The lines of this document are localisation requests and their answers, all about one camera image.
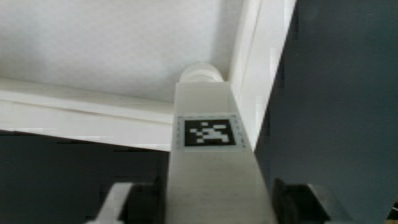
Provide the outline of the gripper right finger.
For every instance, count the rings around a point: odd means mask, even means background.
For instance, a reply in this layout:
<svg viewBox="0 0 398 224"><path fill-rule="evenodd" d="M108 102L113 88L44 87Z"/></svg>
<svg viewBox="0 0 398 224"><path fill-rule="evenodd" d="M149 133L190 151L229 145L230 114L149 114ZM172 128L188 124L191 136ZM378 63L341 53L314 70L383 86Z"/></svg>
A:
<svg viewBox="0 0 398 224"><path fill-rule="evenodd" d="M271 206L278 224L349 224L349 215L330 189L273 181Z"/></svg>

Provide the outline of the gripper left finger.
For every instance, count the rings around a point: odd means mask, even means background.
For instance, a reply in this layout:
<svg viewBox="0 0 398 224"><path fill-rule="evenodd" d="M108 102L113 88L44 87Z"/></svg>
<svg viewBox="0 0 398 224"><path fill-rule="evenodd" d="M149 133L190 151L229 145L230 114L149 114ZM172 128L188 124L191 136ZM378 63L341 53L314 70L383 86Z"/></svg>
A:
<svg viewBox="0 0 398 224"><path fill-rule="evenodd" d="M163 224L163 186L158 181L111 185L87 224Z"/></svg>

